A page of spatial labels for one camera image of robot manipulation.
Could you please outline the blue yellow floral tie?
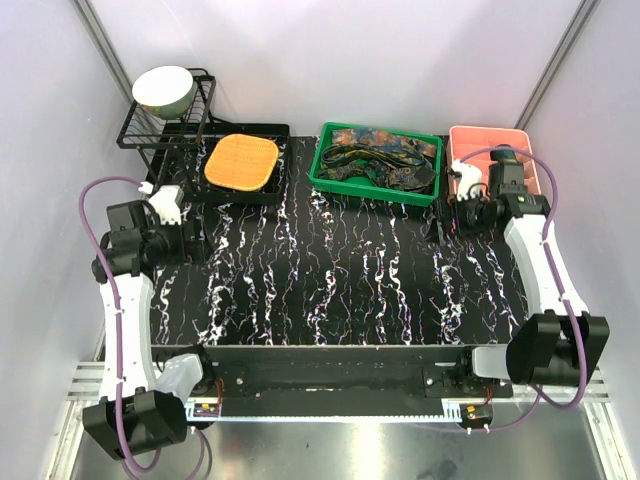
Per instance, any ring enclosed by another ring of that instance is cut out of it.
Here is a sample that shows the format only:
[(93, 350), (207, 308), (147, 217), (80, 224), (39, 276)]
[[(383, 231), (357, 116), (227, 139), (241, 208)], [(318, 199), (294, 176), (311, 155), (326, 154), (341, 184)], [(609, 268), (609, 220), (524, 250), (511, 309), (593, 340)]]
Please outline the blue yellow floral tie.
[(377, 162), (389, 168), (399, 166), (397, 158), (392, 154), (366, 145), (333, 145), (321, 153), (322, 170), (344, 167), (353, 162)]

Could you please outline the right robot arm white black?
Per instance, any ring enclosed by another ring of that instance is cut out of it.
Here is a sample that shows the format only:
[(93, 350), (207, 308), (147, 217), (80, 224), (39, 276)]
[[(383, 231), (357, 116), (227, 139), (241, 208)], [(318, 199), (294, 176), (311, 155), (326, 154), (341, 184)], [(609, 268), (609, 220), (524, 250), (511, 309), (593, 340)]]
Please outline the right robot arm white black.
[(529, 190), (532, 153), (507, 144), (476, 150), (452, 162), (458, 224), (471, 232), (499, 231), (513, 255), (528, 318), (504, 345), (471, 349), (454, 371), (454, 384), (476, 396), (491, 380), (516, 385), (586, 388), (610, 327), (590, 313), (573, 286), (555, 237), (558, 197)]

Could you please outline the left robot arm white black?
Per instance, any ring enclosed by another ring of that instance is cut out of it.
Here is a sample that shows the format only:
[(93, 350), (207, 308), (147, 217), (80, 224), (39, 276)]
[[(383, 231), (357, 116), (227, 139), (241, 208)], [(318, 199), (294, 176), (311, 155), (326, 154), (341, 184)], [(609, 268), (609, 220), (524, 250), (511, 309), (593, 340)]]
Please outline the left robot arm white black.
[(98, 401), (82, 414), (87, 433), (115, 460), (183, 442), (191, 393), (208, 394), (216, 372), (198, 350), (154, 369), (150, 311), (156, 266), (178, 247), (177, 229), (164, 225), (146, 200), (106, 210), (109, 231), (98, 241), (92, 270), (105, 311), (105, 360)]

